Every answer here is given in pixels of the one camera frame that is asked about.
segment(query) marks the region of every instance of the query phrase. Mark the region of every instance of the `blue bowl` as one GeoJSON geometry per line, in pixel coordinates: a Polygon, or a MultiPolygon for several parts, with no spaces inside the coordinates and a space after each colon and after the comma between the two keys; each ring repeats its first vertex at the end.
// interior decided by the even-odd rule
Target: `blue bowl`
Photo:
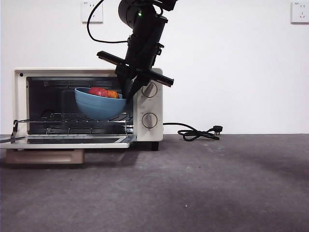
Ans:
{"type": "Polygon", "coordinates": [[[75,100],[78,108],[87,117],[95,120],[105,121],[118,116],[126,105],[126,99],[105,98],[89,94],[90,88],[76,88],[75,100]]]}

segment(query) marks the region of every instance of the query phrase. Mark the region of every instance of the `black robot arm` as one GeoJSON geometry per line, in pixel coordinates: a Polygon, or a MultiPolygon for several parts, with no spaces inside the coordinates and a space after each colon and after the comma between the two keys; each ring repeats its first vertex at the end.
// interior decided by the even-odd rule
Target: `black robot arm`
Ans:
{"type": "Polygon", "coordinates": [[[104,51],[98,52],[100,59],[115,64],[117,77],[124,98],[131,99],[150,80],[172,86],[174,80],[151,70],[155,58],[162,48],[160,38],[168,20],[162,16],[163,9],[171,11],[177,0],[121,0],[118,8],[120,19],[133,29],[128,38],[126,58],[121,59],[104,51]],[[158,14],[154,5],[161,8],[158,14]]]}

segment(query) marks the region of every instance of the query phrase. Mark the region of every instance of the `oven knob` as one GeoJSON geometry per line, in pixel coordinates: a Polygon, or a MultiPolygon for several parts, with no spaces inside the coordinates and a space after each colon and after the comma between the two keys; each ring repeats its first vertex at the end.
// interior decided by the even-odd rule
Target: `oven knob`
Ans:
{"type": "Polygon", "coordinates": [[[152,98],[154,95],[156,95],[158,89],[156,85],[153,82],[150,82],[148,86],[144,86],[141,89],[143,95],[147,98],[152,98]]]}
{"type": "Polygon", "coordinates": [[[156,126],[156,124],[157,124],[157,122],[158,122],[158,119],[157,119],[157,117],[156,117],[154,114],[152,114],[152,113],[147,113],[147,114],[145,114],[145,115],[143,116],[143,118],[142,118],[141,121],[142,121],[144,127],[150,129],[150,128],[153,128],[153,127],[156,126]]]}

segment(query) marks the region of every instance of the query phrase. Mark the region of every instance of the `power socket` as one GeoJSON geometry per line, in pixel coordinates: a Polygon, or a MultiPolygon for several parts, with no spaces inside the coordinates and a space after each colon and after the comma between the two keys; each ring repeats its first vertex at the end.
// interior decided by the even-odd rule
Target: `power socket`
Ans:
{"type": "Polygon", "coordinates": [[[309,23],[309,1],[292,2],[291,23],[309,23]]]}
{"type": "MultiPolygon", "coordinates": [[[[97,0],[84,0],[82,4],[82,22],[88,22],[89,15],[95,8],[97,0]]],[[[102,4],[94,11],[90,23],[103,23],[103,6],[102,4]]]]}

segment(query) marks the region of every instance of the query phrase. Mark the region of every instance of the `black cable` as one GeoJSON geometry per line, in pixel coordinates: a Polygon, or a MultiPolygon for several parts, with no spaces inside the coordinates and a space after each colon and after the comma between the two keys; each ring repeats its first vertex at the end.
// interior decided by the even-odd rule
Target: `black cable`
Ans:
{"type": "Polygon", "coordinates": [[[214,139],[214,140],[220,140],[219,137],[215,136],[215,134],[209,133],[210,131],[214,131],[215,133],[220,134],[220,132],[222,131],[223,127],[221,126],[214,126],[213,128],[209,129],[208,131],[199,131],[189,125],[183,124],[183,123],[177,123],[177,122],[170,122],[170,123],[163,123],[163,125],[179,125],[179,126],[184,126],[184,127],[188,127],[191,130],[179,130],[178,134],[181,135],[183,137],[183,139],[187,142],[192,142],[195,139],[199,138],[199,137],[205,137],[205,138],[209,138],[209,139],[214,139]]]}
{"type": "Polygon", "coordinates": [[[107,44],[119,44],[119,43],[127,43],[127,40],[126,41],[104,41],[104,40],[97,40],[95,38],[93,38],[93,36],[91,35],[90,33],[90,29],[89,29],[89,24],[90,24],[90,20],[91,20],[91,17],[94,13],[94,11],[96,11],[96,9],[102,4],[104,0],[101,0],[98,2],[98,4],[95,6],[95,8],[93,8],[93,10],[91,11],[90,15],[89,15],[89,18],[88,18],[88,21],[87,21],[87,31],[88,31],[88,34],[90,36],[90,38],[96,42],[100,42],[100,43],[107,43],[107,44]]]}

